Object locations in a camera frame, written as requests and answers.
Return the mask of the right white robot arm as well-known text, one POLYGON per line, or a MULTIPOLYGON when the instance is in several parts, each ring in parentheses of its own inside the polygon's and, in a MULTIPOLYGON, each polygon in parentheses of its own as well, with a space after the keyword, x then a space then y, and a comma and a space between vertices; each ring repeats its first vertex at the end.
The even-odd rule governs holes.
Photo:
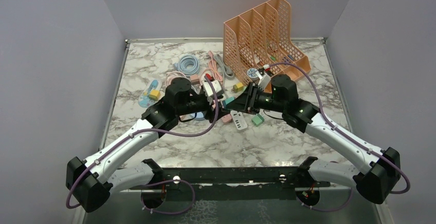
POLYGON ((270 83, 271 93, 250 83, 226 109, 253 115, 262 109, 281 113, 286 124, 319 139, 352 163, 347 168, 319 159, 306 160, 303 169, 297 172, 297 181, 302 186, 329 181, 354 188, 375 204, 382 204, 392 194, 401 177, 397 150, 392 147, 384 150, 343 129, 318 106, 299 98, 296 83, 287 75, 276 75, 270 83))

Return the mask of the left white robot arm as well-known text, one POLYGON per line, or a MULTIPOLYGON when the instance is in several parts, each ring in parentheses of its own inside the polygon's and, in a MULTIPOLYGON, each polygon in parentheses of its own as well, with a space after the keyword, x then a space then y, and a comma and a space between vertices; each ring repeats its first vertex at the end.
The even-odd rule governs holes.
POLYGON ((168 134, 195 138, 207 134, 223 115, 228 114, 219 103, 224 94, 221 83, 209 75, 203 78, 199 93, 192 89, 190 80, 175 78, 165 95, 149 106, 141 118, 108 147, 81 160, 72 158, 67 164, 66 186, 69 190, 66 207, 82 207, 90 213, 114 193, 144 183, 149 188, 161 184, 161 173, 149 164, 140 165, 126 173, 120 166, 139 150, 168 134), (186 114, 204 113, 210 125, 198 133, 177 133, 179 118, 186 114))

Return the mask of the teal plug adapter front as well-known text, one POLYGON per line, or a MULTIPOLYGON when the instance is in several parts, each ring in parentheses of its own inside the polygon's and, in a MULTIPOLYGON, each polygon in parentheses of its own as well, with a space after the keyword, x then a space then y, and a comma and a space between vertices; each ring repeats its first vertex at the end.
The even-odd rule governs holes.
POLYGON ((222 106, 223 106, 224 108, 226 108, 227 105, 228 105, 229 103, 231 103, 232 101, 234 101, 234 100, 235 100, 234 97, 226 98, 226 99, 224 99, 224 100, 221 101, 222 106))

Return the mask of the green plug adapter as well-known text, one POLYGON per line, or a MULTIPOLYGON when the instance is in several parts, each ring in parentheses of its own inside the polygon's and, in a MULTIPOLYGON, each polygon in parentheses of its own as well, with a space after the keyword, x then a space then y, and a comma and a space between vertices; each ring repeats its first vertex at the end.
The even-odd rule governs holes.
POLYGON ((256 114, 252 117, 251 122, 254 126, 260 126, 264 123, 264 117, 261 114, 256 114))

